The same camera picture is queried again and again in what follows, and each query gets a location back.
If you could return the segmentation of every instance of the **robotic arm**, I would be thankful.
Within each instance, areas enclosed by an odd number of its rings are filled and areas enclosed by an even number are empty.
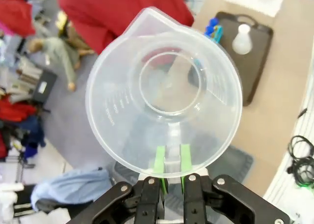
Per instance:
[[[134,224],[174,223],[164,220],[165,181],[149,176],[134,186],[119,182],[68,224],[123,224],[134,216]],[[182,189],[184,215],[178,224],[211,224],[205,206],[234,224],[290,224],[287,214],[227,175],[211,180],[193,173],[184,177]]]

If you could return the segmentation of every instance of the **blue fabric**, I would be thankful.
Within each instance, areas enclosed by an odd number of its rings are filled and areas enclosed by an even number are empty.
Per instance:
[[[29,134],[27,139],[23,141],[22,145],[26,148],[24,158],[34,156],[34,145],[40,144],[41,147],[45,147],[46,143],[44,141],[45,134],[38,118],[34,115],[29,116],[27,119],[21,122],[11,122],[10,124],[17,126],[20,129],[28,130]]]
[[[35,211],[40,199],[52,199],[64,204],[80,204],[97,200],[112,187],[108,171],[73,170],[60,177],[36,185],[30,200]]]

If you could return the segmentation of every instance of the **brown table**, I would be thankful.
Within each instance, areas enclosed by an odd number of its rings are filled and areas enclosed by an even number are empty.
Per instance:
[[[252,104],[243,108],[232,142],[254,157],[245,185],[263,196],[287,149],[304,98],[313,46],[314,0],[284,0],[275,18],[224,0],[206,0],[193,27],[204,32],[219,11],[250,15],[274,30],[256,94]]]

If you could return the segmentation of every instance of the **light blue cloth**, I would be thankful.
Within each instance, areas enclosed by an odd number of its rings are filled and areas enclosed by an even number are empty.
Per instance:
[[[105,169],[73,170],[36,185],[30,200],[32,208],[38,211],[36,202],[43,198],[64,204],[86,203],[97,200],[111,187],[108,171]]]

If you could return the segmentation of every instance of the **red clothing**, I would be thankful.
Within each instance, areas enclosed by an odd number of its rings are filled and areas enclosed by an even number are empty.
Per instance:
[[[179,23],[191,26],[193,16],[184,0],[58,0],[85,42],[97,53],[120,36],[135,16],[155,6]]]
[[[31,5],[25,0],[0,0],[0,22],[22,37],[34,35]]]
[[[11,122],[21,122],[29,115],[36,113],[36,108],[29,104],[9,102],[9,95],[0,100],[0,119]]]

